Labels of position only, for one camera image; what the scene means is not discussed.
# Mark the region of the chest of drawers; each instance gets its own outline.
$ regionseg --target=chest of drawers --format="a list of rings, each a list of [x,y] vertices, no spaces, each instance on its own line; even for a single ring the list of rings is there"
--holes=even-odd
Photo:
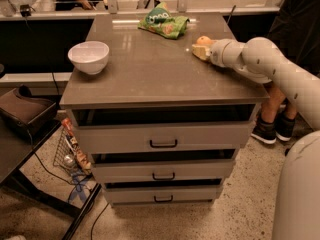
[[[88,40],[110,46],[109,63],[97,76],[75,69],[63,94],[111,205],[215,200],[268,97],[190,53],[201,35],[233,36],[221,15],[188,16],[178,40],[119,25],[129,16],[97,16]]]

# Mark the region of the drawer handle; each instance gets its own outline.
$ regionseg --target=drawer handle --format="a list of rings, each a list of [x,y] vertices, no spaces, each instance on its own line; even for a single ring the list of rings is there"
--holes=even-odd
[[[175,148],[178,145],[178,140],[175,139],[173,144],[153,144],[152,140],[149,142],[152,148]]]
[[[152,173],[152,178],[154,180],[173,180],[176,177],[176,174],[173,172],[172,177],[170,178],[158,178],[154,173]]]
[[[170,203],[173,201],[173,195],[170,196],[170,199],[158,200],[156,196],[153,197],[155,203]]]

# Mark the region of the terrazzo floor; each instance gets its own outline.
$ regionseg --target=terrazzo floor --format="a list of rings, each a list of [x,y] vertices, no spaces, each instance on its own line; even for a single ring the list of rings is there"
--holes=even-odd
[[[285,151],[310,131],[300,119],[295,137],[289,143],[277,141],[267,146],[250,137],[236,157],[231,176],[224,181],[222,194],[215,202],[112,208],[107,206],[100,192],[72,239],[270,240]],[[60,135],[61,129],[38,150],[37,155],[49,171],[70,180],[61,168],[53,166]],[[48,174],[35,156],[21,171],[39,189],[62,200],[67,200],[73,189]],[[94,184],[91,179],[87,186],[90,188]],[[76,195],[71,203],[80,207],[80,196]],[[0,239],[19,234],[27,240],[62,239],[72,222],[67,215],[5,187],[0,189],[0,211]]]

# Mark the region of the drawer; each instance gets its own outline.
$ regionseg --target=drawer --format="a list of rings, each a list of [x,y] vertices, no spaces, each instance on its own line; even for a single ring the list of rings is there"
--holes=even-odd
[[[111,205],[162,204],[174,202],[213,201],[223,187],[218,181],[176,181],[176,184],[105,184],[104,196]]]
[[[229,177],[235,161],[195,160],[93,164],[99,183],[220,179]]]
[[[183,123],[74,127],[84,152],[156,152],[159,150],[232,149],[245,146],[248,122]]]

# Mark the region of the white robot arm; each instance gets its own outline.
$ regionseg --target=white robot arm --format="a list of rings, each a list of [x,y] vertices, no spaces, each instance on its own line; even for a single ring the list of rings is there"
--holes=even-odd
[[[290,62],[269,39],[233,39],[193,45],[193,53],[219,67],[234,69],[257,83],[273,81],[314,130],[320,130],[320,79]]]
[[[290,62],[271,41],[224,39],[193,45],[202,60],[258,83],[273,81],[317,130],[290,149],[280,175],[272,240],[320,239],[320,80]]]

